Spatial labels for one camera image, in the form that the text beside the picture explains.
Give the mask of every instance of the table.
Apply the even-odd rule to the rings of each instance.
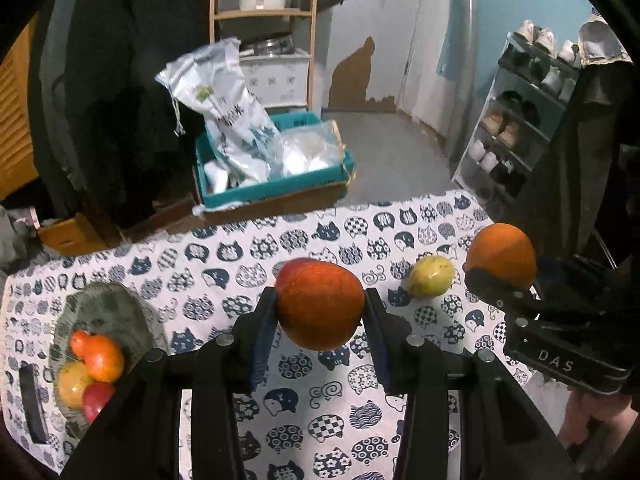
[[[0,394],[6,426],[36,459],[60,471],[77,444],[55,405],[49,345],[65,298],[93,280],[117,281],[136,291],[163,323],[170,351],[196,349],[230,330],[239,314],[273,285],[282,263],[300,256],[337,263],[363,286],[375,286],[387,308],[415,333],[447,351],[491,348],[524,385],[532,373],[502,352],[502,313],[466,290],[462,264],[474,235],[491,221],[464,191],[405,202],[330,208],[270,217],[183,235],[161,235],[78,258],[64,258],[9,277],[0,311]],[[412,300],[402,279],[426,254],[456,266],[451,288],[434,300]],[[300,349],[279,329],[268,373],[250,397],[236,396],[236,419],[250,479],[391,479],[398,455],[405,399],[385,396],[360,327],[331,352]],[[34,444],[18,386],[21,361],[38,366],[50,433]],[[191,395],[182,398],[180,473],[191,477]],[[460,441],[458,397],[449,395],[449,450]],[[374,444],[373,451],[367,445]]]

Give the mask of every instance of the blue wall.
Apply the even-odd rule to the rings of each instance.
[[[478,0],[478,59],[474,94],[484,99],[509,31],[531,20],[550,28],[556,42],[578,40],[578,30],[591,11],[588,0]]]

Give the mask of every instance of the hand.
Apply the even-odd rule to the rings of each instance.
[[[613,455],[638,416],[631,409],[631,396],[594,397],[572,388],[569,390],[564,423],[558,433],[560,442],[565,447],[582,444],[589,436],[587,423],[593,417],[609,428],[603,452],[606,456]]]

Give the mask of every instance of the fruit bowl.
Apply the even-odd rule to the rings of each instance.
[[[64,365],[78,360],[69,345],[76,330],[88,330],[113,339],[124,355],[123,377],[152,348],[168,352],[166,335],[155,311],[119,283],[93,282],[82,291],[66,297],[49,351],[49,367],[55,379]],[[58,409],[66,418],[66,432],[82,438],[89,427],[82,410],[70,408],[62,402],[57,387],[53,391]]]

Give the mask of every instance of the wooden cabinet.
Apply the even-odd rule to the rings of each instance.
[[[30,27],[0,64],[0,200],[38,177],[27,112]]]
[[[27,109],[33,27],[34,21],[22,31],[0,64],[0,200],[38,177],[33,165]],[[65,256],[77,256],[107,248],[103,238],[82,213],[40,228],[38,237],[43,244]],[[119,237],[115,237],[115,241],[117,245]]]

